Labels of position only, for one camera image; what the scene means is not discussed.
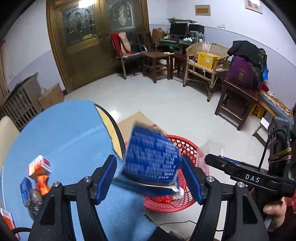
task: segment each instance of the black jacket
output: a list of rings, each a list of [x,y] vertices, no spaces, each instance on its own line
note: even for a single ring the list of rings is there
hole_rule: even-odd
[[[229,56],[239,56],[251,63],[255,73],[255,81],[262,77],[266,66],[267,55],[264,49],[259,49],[249,41],[233,41],[232,47],[227,51]]]

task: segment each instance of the metal bolt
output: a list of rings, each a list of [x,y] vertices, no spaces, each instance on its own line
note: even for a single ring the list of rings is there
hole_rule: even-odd
[[[213,178],[212,176],[208,176],[207,181],[212,183],[213,181],[215,181],[215,178]]]
[[[55,187],[55,188],[57,188],[59,185],[61,185],[61,183],[58,182],[58,181],[54,181],[53,184],[52,184],[52,186]]]
[[[238,185],[240,188],[243,188],[243,187],[244,187],[244,183],[242,183],[242,182],[238,182],[237,185]]]
[[[89,183],[91,181],[91,177],[87,176],[83,179],[86,183]]]

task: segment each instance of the decorative glass pattern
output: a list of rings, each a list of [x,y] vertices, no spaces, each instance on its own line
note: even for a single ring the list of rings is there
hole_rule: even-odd
[[[136,28],[134,3],[132,0],[106,0],[106,8],[112,32]]]
[[[92,5],[62,11],[62,20],[68,47],[96,36]]]

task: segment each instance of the red plastic basket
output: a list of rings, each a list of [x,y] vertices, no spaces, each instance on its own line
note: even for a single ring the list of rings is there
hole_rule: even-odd
[[[200,167],[207,176],[209,175],[209,168],[205,164],[204,160],[205,155],[199,151],[198,147],[194,143],[179,136],[166,135],[166,137],[179,148],[181,156],[187,154],[196,167]],[[186,181],[181,170],[179,170],[178,178],[180,186],[185,191],[183,198],[168,204],[162,204],[152,201],[147,196],[143,196],[145,208],[160,213],[173,213],[181,211],[194,204],[196,201],[193,200],[189,188],[186,186]]]

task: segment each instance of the purple bag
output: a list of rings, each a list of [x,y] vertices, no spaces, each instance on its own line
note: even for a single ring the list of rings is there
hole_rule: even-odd
[[[233,58],[226,79],[245,89],[253,89],[254,71],[251,63],[239,56]]]

